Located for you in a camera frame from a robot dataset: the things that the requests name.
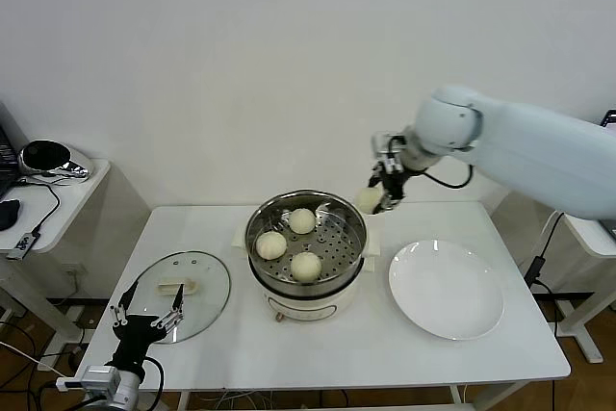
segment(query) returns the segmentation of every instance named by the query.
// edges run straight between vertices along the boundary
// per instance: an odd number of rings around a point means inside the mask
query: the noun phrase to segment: black cable
[[[30,396],[32,396],[32,399],[36,399],[35,394],[32,392],[32,390],[0,390],[0,394],[27,394],[27,398],[28,402],[30,402]]]
[[[32,391],[32,379],[34,379],[34,377],[35,377],[35,371],[36,370],[37,370],[37,365],[33,365],[32,369],[30,370],[30,376],[28,377],[28,395],[26,396],[26,400],[27,400],[27,403],[28,403],[28,411],[30,411],[30,395],[33,396],[33,399],[34,399],[34,402],[35,402],[35,408],[37,409],[37,411],[41,411],[39,409],[39,402],[37,401],[37,396]]]
[[[82,401],[81,403],[78,403],[78,404],[75,404],[74,406],[66,408],[65,411],[76,411],[78,409],[83,408],[84,406],[88,406],[89,404],[96,403],[97,401],[101,399],[105,399],[105,396],[97,395],[96,397],[92,397],[90,399],[87,399],[86,401]]]
[[[350,406],[350,398],[348,397],[348,393],[346,390],[344,389],[339,389],[342,394],[345,396],[345,408],[348,408]],[[324,390],[319,390],[319,408],[323,408],[323,395],[324,395]]]
[[[145,358],[143,358],[146,361],[149,361],[150,363],[152,363],[154,366],[156,366],[156,368],[158,368],[158,372],[161,375],[161,378],[158,382],[158,392],[156,393],[156,397],[154,398],[154,402],[151,404],[151,406],[149,408],[147,408],[146,411],[152,411],[156,405],[158,404],[158,402],[161,400],[161,396],[163,395],[163,387],[165,385],[165,371],[163,370],[163,365],[161,365],[158,360],[146,356]]]
[[[560,222],[560,219],[565,215],[564,212],[561,212],[560,215],[558,216],[558,218],[556,219],[556,221],[554,222],[554,225],[552,226],[552,230],[550,231],[550,235],[548,236],[548,240],[546,241],[546,244],[543,246],[543,250],[541,251],[541,254],[539,254],[539,257],[543,258],[546,255],[546,250],[548,250],[548,246],[550,245],[550,241],[552,240],[552,235],[554,234],[554,231],[556,231],[556,225]]]
[[[343,395],[345,396],[345,400],[346,400],[346,405],[345,407],[348,408],[348,406],[350,405],[350,399],[348,397],[348,393],[346,390],[341,390],[341,392],[343,393]]]
[[[45,221],[48,218],[50,218],[51,215],[54,212],[56,212],[58,210],[58,208],[60,207],[60,204],[61,204],[60,198],[58,197],[56,192],[53,191],[51,186],[47,185],[46,183],[33,183],[33,182],[26,182],[26,181],[18,181],[18,182],[13,183],[13,186],[15,186],[15,187],[45,187],[56,198],[56,205],[51,209],[51,211],[49,211],[47,213],[47,215],[45,217],[42,218],[42,220],[37,224],[37,226],[35,226],[32,229],[32,233],[33,234],[38,233],[40,228],[42,227],[42,225],[45,223]]]
[[[40,411],[42,411],[42,393],[46,389],[56,389],[56,381],[48,380],[47,382],[42,384],[40,387],[38,387],[38,390],[35,393],[35,403],[37,404],[37,409]]]
[[[564,212],[561,212],[558,215],[558,217],[556,218],[556,221],[554,222],[554,225],[552,225],[552,230],[550,230],[550,235],[548,236],[548,239],[546,240],[546,243],[543,246],[543,250],[541,251],[539,255],[536,255],[535,258],[532,259],[532,262],[530,263],[530,267],[528,267],[528,270],[526,270],[526,274],[524,275],[524,280],[526,282],[526,285],[529,288],[537,281],[537,278],[539,278],[539,276],[541,275],[541,268],[546,263],[546,259],[544,258],[544,256],[546,255],[548,246],[550,245],[550,242],[552,241],[552,236],[554,234],[554,231],[556,231],[556,226],[558,225],[558,223],[560,222],[560,220],[562,219],[564,215],[565,215]]]
[[[0,324],[5,324],[6,326],[13,327],[13,328],[17,329],[18,331],[20,331],[24,336],[26,336],[28,338],[28,340],[30,341],[30,344],[32,345],[32,355],[31,356],[35,356],[37,354],[37,345],[35,343],[35,340],[32,338],[32,336],[30,334],[28,334],[26,331],[24,331],[21,327],[17,326],[16,324],[13,324],[11,322],[0,321]],[[7,348],[7,351],[17,355],[17,353],[13,352],[10,348]],[[16,372],[11,377],[9,377],[5,381],[3,381],[2,384],[0,384],[0,390],[4,389],[8,384],[10,384],[15,379],[17,379],[24,371],[26,371],[28,369],[28,367],[30,365],[31,365],[30,360],[28,360],[26,362],[26,364],[23,366],[23,368],[21,368],[18,372]]]
[[[51,215],[56,212],[58,210],[58,208],[60,207],[60,198],[58,197],[58,195],[56,194],[56,192],[53,191],[53,189],[49,186],[49,185],[42,185],[47,188],[47,190],[49,190],[49,192],[56,198],[56,205],[51,209],[51,211],[49,211],[47,213],[47,215],[45,217],[42,218],[42,220],[38,223],[37,226],[35,226],[32,230],[33,234],[35,232],[39,232],[40,228],[42,227],[42,225],[45,223],[45,221],[51,217]]]
[[[75,353],[74,349],[69,352],[66,363],[68,363],[68,367],[73,372],[73,374],[76,374],[77,370],[79,369],[79,362],[77,361],[77,354]]]
[[[52,303],[54,307],[59,307],[60,305],[64,304],[67,300],[69,300],[71,297],[79,293],[79,283],[77,282],[77,272],[71,271],[69,274],[71,274],[73,277],[73,291],[69,295],[67,295],[65,298],[60,300],[59,302]]]
[[[471,183],[471,180],[473,180],[473,173],[474,173],[474,171],[475,171],[475,167],[469,165],[469,176],[468,176],[468,178],[463,183],[460,183],[459,185],[452,185],[450,183],[445,183],[443,180],[439,180],[438,178],[433,177],[432,175],[430,175],[427,172],[424,172],[423,175],[425,175],[427,178],[429,178],[433,182],[438,183],[439,185],[441,185],[443,187],[451,188],[452,190],[460,190],[461,188],[464,188],[469,183]]]
[[[558,306],[556,305],[556,297],[554,297],[554,293],[552,292],[552,289],[550,289],[547,284],[542,283],[538,279],[535,279],[535,283],[538,284],[539,286],[541,286],[542,288],[545,288],[548,291],[548,293],[550,293],[550,295],[552,296],[552,303],[554,305],[554,337],[556,338],[556,341],[558,342],[558,336],[557,336],[557,333],[558,333]],[[552,411],[554,411],[555,409],[556,409],[556,381],[553,380],[552,381]]]
[[[65,356],[65,355],[71,355],[72,353],[73,353],[72,350],[59,351],[58,353],[45,353],[44,355],[41,355],[40,358],[45,358],[47,356]]]

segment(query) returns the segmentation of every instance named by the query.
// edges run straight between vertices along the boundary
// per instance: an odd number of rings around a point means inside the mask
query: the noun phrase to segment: cable
[[[146,356],[145,358],[143,358],[146,361],[149,361],[150,363],[152,363],[154,366],[156,366],[156,368],[158,368],[158,372],[161,375],[161,378],[158,382],[158,392],[156,393],[156,397],[154,398],[154,402],[150,405],[149,408],[147,408],[147,411],[152,411],[156,405],[158,404],[158,402],[161,400],[161,395],[163,394],[163,387],[165,385],[165,371],[163,370],[163,365],[161,365],[158,360],[151,358],[149,356]]]
[[[546,222],[543,224],[543,228],[541,228],[541,233],[539,233],[539,238],[537,239],[537,241],[535,242],[534,246],[532,247],[532,250],[530,251],[530,255],[526,258],[524,258],[522,260],[522,262],[520,262],[518,264],[518,270],[521,270],[521,268],[526,264],[526,262],[528,262],[532,255],[537,255],[539,249],[539,244],[541,243],[541,239],[543,238],[543,236],[546,234],[546,230],[548,229],[548,225],[550,225],[550,223],[552,222],[552,219],[554,217],[556,217],[558,214],[560,214],[560,212],[558,211],[553,211],[550,216],[548,217],[548,219],[546,220]]]
[[[22,356],[25,356],[26,358],[28,358],[30,361],[33,361],[35,363],[37,363],[38,365],[43,365],[39,360],[35,360],[32,356],[30,356],[28,353],[24,353],[23,351],[21,351],[19,348],[13,347],[10,344],[7,344],[6,342],[2,342],[0,341],[0,345],[6,347],[6,348],[10,348],[11,350],[16,351],[17,353],[20,353]],[[55,372],[57,375],[61,376],[61,377],[66,377],[64,374],[62,374],[61,372],[59,372],[58,370],[53,369],[50,366],[47,365],[43,365],[45,368]]]
[[[268,409],[268,403],[269,403],[269,409],[274,409],[274,408],[277,409],[277,407],[274,405],[274,402],[273,402],[273,391],[269,391],[269,397],[266,397],[261,392],[256,392],[256,395],[263,402],[263,409]]]
[[[218,401],[220,399],[220,397],[216,397],[216,398],[202,398],[202,397],[196,397],[196,399],[200,399],[201,401]]]
[[[34,402],[35,402],[35,409],[37,411],[41,411],[41,409],[39,408],[39,402],[37,401],[37,395],[33,392],[32,390],[32,380],[35,378],[35,372],[36,372],[37,368],[33,365],[32,368],[30,369],[30,375],[28,376],[28,395],[26,396],[26,400],[28,403],[28,411],[30,411],[30,395],[33,396]]]
[[[224,394],[222,394],[222,397],[220,397],[220,399],[217,401],[216,405],[214,406],[214,409],[218,409],[220,407],[220,404],[225,400],[225,397],[229,395],[229,392],[225,392]]]
[[[78,403],[78,404],[75,404],[74,406],[66,408],[65,411],[76,411],[78,409],[83,408],[84,406],[88,406],[89,404],[96,403],[97,401],[101,399],[105,399],[105,396],[97,395],[96,397],[92,397],[90,399],[87,399],[86,401],[82,401],[81,403]]]
[[[32,336],[30,334],[28,334],[26,331],[24,331],[21,327],[17,326],[16,324],[13,324],[11,322],[7,322],[7,321],[0,321],[0,324],[5,324],[6,326],[10,326],[10,327],[14,327],[15,329],[17,329],[18,331],[20,331],[24,336],[26,336],[28,338],[28,340],[30,341],[30,344],[32,345],[32,355],[35,356],[37,354],[37,345],[35,343],[35,340],[32,338]],[[10,384],[11,382],[13,382],[15,379],[17,379],[24,371],[26,371],[28,369],[28,366],[30,366],[30,363],[27,362],[23,368],[21,368],[18,372],[16,372],[15,374],[13,374],[11,377],[9,377],[8,379],[6,379],[5,381],[2,382],[2,384],[0,384],[0,389],[4,389],[8,384]]]
[[[546,250],[548,250],[548,246],[550,245],[550,241],[552,240],[554,231],[556,231],[556,226],[558,226],[558,223],[565,215],[564,212],[561,212],[559,214],[560,215],[556,218],[556,220],[554,221],[554,224],[552,225],[552,230],[550,231],[550,235],[548,236],[548,239],[546,240],[546,243],[543,246],[543,250],[541,251],[539,255],[536,255],[532,259],[532,262],[530,263],[528,270],[526,270],[526,274],[524,275],[524,280],[526,282],[526,285],[529,288],[535,283],[535,281],[537,281],[537,278],[539,278],[539,276],[541,275],[541,268],[546,263],[546,259],[544,258],[544,256],[546,255]]]
[[[257,405],[254,404],[254,401],[252,400],[252,398],[250,397],[250,395],[246,395],[246,399],[248,401],[250,401],[250,404],[252,404],[252,409],[257,409]]]
[[[40,387],[38,387],[38,390],[35,393],[35,405],[38,410],[42,410],[42,393],[46,389],[56,389],[56,381],[48,380],[47,382],[42,384]]]
[[[77,272],[76,271],[71,271],[70,274],[73,277],[73,292],[70,293],[69,295],[67,295],[61,301],[56,302],[56,303],[52,303],[52,305],[54,307],[58,307],[58,306],[62,305],[63,303],[65,303],[67,300],[69,300],[71,297],[73,297],[74,295],[76,295],[79,292],[79,283],[77,283]]]
[[[32,399],[35,399],[35,394],[32,390],[0,390],[0,394],[27,394],[28,406],[30,406],[30,396],[32,396]]]
[[[56,192],[53,191],[50,185],[46,183],[33,183],[28,181],[18,181],[13,183],[14,187],[45,187],[49,192],[56,198],[56,205],[42,218],[42,220],[32,229],[32,234],[36,234],[40,231],[40,228],[45,223],[45,221],[51,217],[51,215],[58,210],[60,207],[61,201]]]
[[[539,257],[543,258],[544,255],[546,255],[546,250],[548,250],[548,246],[550,245],[550,241],[552,240],[552,236],[554,234],[554,231],[556,231],[556,225],[560,222],[560,219],[565,215],[564,212],[561,212],[560,215],[558,216],[558,218],[556,219],[556,221],[554,222],[554,225],[552,226],[552,231],[550,232],[550,235],[548,236],[548,240],[546,241],[545,245],[543,246],[543,250],[541,251],[541,254],[539,254]]]
[[[452,185],[450,183],[445,183],[443,180],[439,180],[438,178],[433,177],[432,175],[430,175],[427,172],[424,172],[423,175],[425,175],[427,178],[429,178],[433,182],[438,183],[439,185],[441,185],[443,187],[451,188],[452,190],[460,190],[461,188],[464,188],[469,183],[471,183],[471,180],[473,180],[474,172],[475,172],[475,167],[469,165],[469,176],[467,177],[467,179],[463,183],[460,183],[459,185]]]
[[[343,395],[345,396],[345,408],[348,408],[348,406],[350,405],[350,399],[348,397],[348,393],[346,390],[343,389],[338,389],[340,390]],[[323,408],[323,395],[324,395],[324,390],[319,390],[319,408]]]
[[[546,289],[546,291],[548,291],[548,293],[550,293],[550,295],[552,296],[552,303],[554,305],[554,338],[558,340],[558,336],[557,336],[557,333],[558,333],[558,305],[556,305],[556,297],[554,297],[554,293],[552,292],[552,289],[550,289],[547,284],[542,283],[538,279],[535,279],[535,283],[541,286],[542,288]],[[556,381],[553,380],[552,381],[552,411],[554,411],[555,407],[556,407]]]
[[[346,400],[346,405],[345,407],[348,408],[348,406],[350,405],[350,399],[348,397],[348,393],[346,390],[341,390],[341,392],[343,393],[343,395],[345,396],[345,400]]]

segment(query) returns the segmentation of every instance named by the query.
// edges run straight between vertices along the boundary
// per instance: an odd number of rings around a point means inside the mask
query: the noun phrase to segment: white table
[[[40,238],[30,252],[50,251],[64,235],[79,211],[109,171],[109,161],[94,159],[94,175],[83,183],[69,187],[53,187],[61,206],[40,229]],[[3,201],[19,199],[21,207],[17,222],[0,232],[0,252],[9,252],[24,233],[31,231],[56,204],[56,199],[44,187],[18,187],[9,190]]]
[[[60,198],[61,205],[40,228],[40,238],[35,242],[30,252],[51,250],[105,178],[109,171],[109,162],[103,159],[95,159],[93,162],[94,174],[87,181],[78,185],[52,187]],[[56,199],[44,187],[13,188],[2,198],[2,200],[10,199],[19,199],[21,205],[15,225],[0,232],[0,253],[7,253],[13,249],[24,233],[32,231],[56,204]],[[61,351],[65,344],[78,342],[82,337],[82,329],[77,327],[74,321],[81,315],[83,307],[70,307],[64,315],[50,304],[28,279],[15,271],[14,266],[18,265],[19,262],[8,262],[6,259],[0,258],[0,288],[19,300],[26,308],[54,328],[56,334],[45,353]],[[84,342],[87,342],[92,334],[92,329],[86,329]],[[57,359],[55,356],[44,357],[43,363],[53,366]]]
[[[597,221],[568,215],[564,218],[574,237],[589,255],[599,259],[616,258],[616,242]],[[563,275],[561,280],[554,285],[554,290],[558,291],[558,288],[576,271],[577,269],[571,269]],[[616,281],[616,268],[603,275],[600,288],[575,310],[568,300],[556,302],[565,317],[558,324],[556,331],[558,337],[576,338],[579,348],[589,363],[602,363],[603,356],[584,325],[616,300],[614,281]]]
[[[111,304],[143,270],[176,251],[213,253],[227,265],[232,279],[229,302],[213,325],[184,342],[154,345],[148,351],[165,367],[166,390],[499,383],[479,395],[475,408],[468,404],[447,405],[447,409],[454,406],[483,410],[530,380],[560,378],[570,373],[567,359],[479,203],[408,203],[394,212],[370,218],[381,239],[381,257],[375,272],[359,276],[357,296],[345,311],[312,323],[276,322],[250,273],[245,254],[231,246],[236,228],[255,209],[256,206],[160,207],[154,210],[141,234]],[[481,339],[453,342],[437,338],[404,317],[391,296],[387,273],[396,252],[415,240],[437,237],[466,246],[484,258],[500,278],[505,312],[500,325]],[[86,365],[109,361],[116,346],[107,310],[79,372]],[[148,363],[144,366],[146,377],[141,387],[156,390],[158,373]]]

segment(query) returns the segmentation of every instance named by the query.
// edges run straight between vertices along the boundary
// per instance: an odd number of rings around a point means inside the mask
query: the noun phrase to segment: white wall
[[[29,138],[111,159],[150,207],[350,196],[371,133],[443,83],[599,119],[615,30],[614,0],[0,0],[0,99]],[[506,193],[407,191],[491,209]]]

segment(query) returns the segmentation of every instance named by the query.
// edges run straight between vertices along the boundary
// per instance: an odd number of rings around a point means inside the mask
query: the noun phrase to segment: perforated steamer tray
[[[305,208],[317,217],[312,232],[299,235],[289,227],[294,209]],[[287,251],[276,260],[264,260],[256,251],[259,236],[277,231],[287,240]],[[357,210],[339,196],[301,190],[281,194],[261,206],[248,222],[245,248],[255,276],[270,289],[287,296],[315,297],[332,294],[359,272],[367,231]],[[322,270],[313,283],[293,279],[291,261],[300,252],[313,252],[321,258]]]

